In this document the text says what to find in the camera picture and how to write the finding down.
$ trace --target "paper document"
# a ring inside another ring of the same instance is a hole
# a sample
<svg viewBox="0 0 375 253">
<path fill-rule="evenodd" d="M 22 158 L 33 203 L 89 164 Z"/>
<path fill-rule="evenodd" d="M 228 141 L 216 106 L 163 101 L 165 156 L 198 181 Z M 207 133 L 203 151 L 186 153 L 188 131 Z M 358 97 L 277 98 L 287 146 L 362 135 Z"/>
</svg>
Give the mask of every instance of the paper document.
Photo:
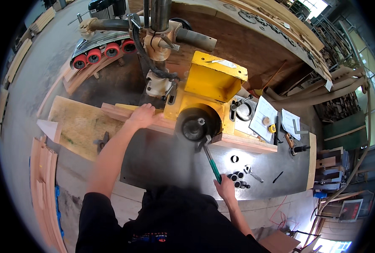
<svg viewBox="0 0 375 253">
<path fill-rule="evenodd" d="M 272 133 L 269 132 L 268 128 L 270 125 L 276 123 L 277 111 L 265 98 L 262 96 L 259 98 L 258 105 L 256 106 L 255 115 L 249 124 L 249 128 L 259 134 L 267 142 L 270 142 Z M 268 117 L 270 120 L 269 125 L 264 125 L 262 120 Z"/>
<path fill-rule="evenodd" d="M 300 134 L 294 133 L 294 126 L 293 126 L 293 119 L 296 120 L 296 128 L 297 131 L 300 131 L 300 117 L 292 114 L 289 111 L 286 111 L 285 109 L 282 109 L 282 126 L 283 129 L 292 135 L 292 137 L 296 138 L 297 140 L 300 140 Z"/>
</svg>

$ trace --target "wrench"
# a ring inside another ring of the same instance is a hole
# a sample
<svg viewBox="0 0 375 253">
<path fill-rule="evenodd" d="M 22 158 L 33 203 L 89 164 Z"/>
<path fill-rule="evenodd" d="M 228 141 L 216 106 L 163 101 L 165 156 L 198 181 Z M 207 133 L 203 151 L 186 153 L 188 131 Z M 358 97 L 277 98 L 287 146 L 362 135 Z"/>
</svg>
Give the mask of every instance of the wrench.
<svg viewBox="0 0 375 253">
<path fill-rule="evenodd" d="M 251 165 L 245 165 L 245 169 L 244 171 L 246 172 L 246 174 L 250 174 L 251 176 L 253 176 L 255 179 L 259 180 L 261 183 L 263 183 L 263 179 L 261 179 L 258 175 L 256 175 L 255 173 L 253 173 L 252 169 L 251 169 Z"/>
</svg>

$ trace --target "concrete floor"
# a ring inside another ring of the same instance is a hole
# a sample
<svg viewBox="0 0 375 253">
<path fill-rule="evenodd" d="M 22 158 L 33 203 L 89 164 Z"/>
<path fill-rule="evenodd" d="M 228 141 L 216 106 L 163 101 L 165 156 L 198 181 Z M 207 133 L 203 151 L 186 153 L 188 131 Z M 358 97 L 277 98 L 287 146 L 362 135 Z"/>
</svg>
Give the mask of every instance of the concrete floor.
<svg viewBox="0 0 375 253">
<path fill-rule="evenodd" d="M 20 65 L 13 83 L 9 87 L 9 99 L 0 138 L 0 154 L 3 173 L 14 203 L 36 240 L 42 241 L 36 222 L 30 193 L 29 157 L 33 137 L 43 133 L 36 125 L 36 112 L 45 94 L 54 83 L 59 69 L 68 59 L 79 39 L 77 23 L 67 26 L 77 13 L 87 10 L 89 0 L 77 0 L 56 13 L 55 18 L 33 38 L 33 44 Z M 55 95 L 69 97 L 63 86 L 58 87 L 46 103 L 40 119 L 47 119 Z M 312 107 L 293 110 L 301 121 L 311 127 L 311 132 L 321 138 L 321 123 Z M 78 237 L 78 220 L 86 191 L 86 181 L 91 162 L 64 147 L 47 141 L 47 145 L 58 153 L 56 183 L 60 187 L 58 198 L 61 226 L 68 252 L 74 252 Z M 120 225 L 135 219 L 141 208 L 143 189 L 119 182 L 115 183 L 112 205 Z M 284 196 L 265 200 L 240 201 L 239 205 L 257 239 L 272 233 L 277 225 L 270 219 L 284 200 Z M 312 191 L 289 195 L 271 219 L 281 223 L 281 212 L 287 216 L 291 230 L 309 231 L 310 215 L 316 199 Z M 219 201 L 219 210 L 229 217 L 225 204 Z"/>
</svg>

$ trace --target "black t-shirt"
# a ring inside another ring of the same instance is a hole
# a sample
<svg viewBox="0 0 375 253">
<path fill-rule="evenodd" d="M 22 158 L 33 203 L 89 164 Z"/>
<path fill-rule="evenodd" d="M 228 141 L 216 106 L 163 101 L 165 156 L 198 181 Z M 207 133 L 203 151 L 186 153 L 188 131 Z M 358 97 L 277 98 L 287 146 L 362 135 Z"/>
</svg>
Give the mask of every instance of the black t-shirt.
<svg viewBox="0 0 375 253">
<path fill-rule="evenodd" d="M 147 191 L 136 220 L 120 227 L 110 199 L 88 193 L 79 217 L 76 252 L 267 252 L 218 210 L 209 195 L 166 187 Z"/>
</svg>

